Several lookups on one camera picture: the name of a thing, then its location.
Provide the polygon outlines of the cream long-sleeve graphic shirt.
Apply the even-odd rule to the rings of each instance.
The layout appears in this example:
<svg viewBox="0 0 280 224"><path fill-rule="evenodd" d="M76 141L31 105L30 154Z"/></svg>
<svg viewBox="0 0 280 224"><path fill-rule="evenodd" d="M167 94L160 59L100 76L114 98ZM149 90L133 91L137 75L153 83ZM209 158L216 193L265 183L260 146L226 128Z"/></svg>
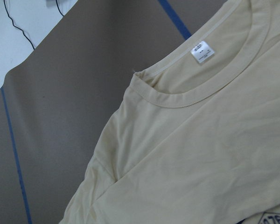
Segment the cream long-sleeve graphic shirt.
<svg viewBox="0 0 280 224"><path fill-rule="evenodd" d="M280 0L229 0L135 72L63 224L280 224Z"/></svg>

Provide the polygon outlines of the blue tape line lengthwise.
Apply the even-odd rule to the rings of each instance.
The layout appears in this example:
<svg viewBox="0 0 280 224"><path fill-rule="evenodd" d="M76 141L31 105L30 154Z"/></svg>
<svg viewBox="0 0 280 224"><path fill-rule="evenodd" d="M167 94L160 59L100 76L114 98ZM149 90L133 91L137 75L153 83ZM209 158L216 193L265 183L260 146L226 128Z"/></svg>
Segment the blue tape line lengthwise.
<svg viewBox="0 0 280 224"><path fill-rule="evenodd" d="M182 37L185 40L189 39L192 36L192 34L185 26L185 24L183 23L179 15L176 13L176 11L172 8L170 3L167 0L158 0L158 2L167 14L167 16L170 18L176 29L182 35Z"/></svg>

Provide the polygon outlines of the blue tape line crosswise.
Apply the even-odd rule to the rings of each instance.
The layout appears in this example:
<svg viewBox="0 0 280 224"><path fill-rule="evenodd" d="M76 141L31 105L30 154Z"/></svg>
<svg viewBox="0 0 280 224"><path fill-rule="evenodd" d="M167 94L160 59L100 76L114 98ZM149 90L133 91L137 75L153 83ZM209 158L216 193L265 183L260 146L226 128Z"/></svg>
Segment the blue tape line crosswise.
<svg viewBox="0 0 280 224"><path fill-rule="evenodd" d="M7 118L7 125L8 125L8 129L9 129L12 149L13 149L13 153L14 153L14 160L15 160L15 164L16 164L16 170L17 170L17 175L18 175L18 179L19 179L19 185L21 188L21 194L22 194L22 199L23 199L23 203L24 203L27 222L28 222L28 224L32 224L33 222L32 222L32 218L31 218L31 214L30 214L30 208L29 208L25 184L24 184L24 180L23 180L23 176L22 176L21 165L20 165L19 156L18 156L18 152L17 152L16 142L14 139L12 122L10 119L10 114L9 114L9 110L8 110L8 106L7 106L7 100L6 100L5 91L4 91L3 87L0 88L0 92L2 95L5 114L6 114L6 118Z"/></svg>

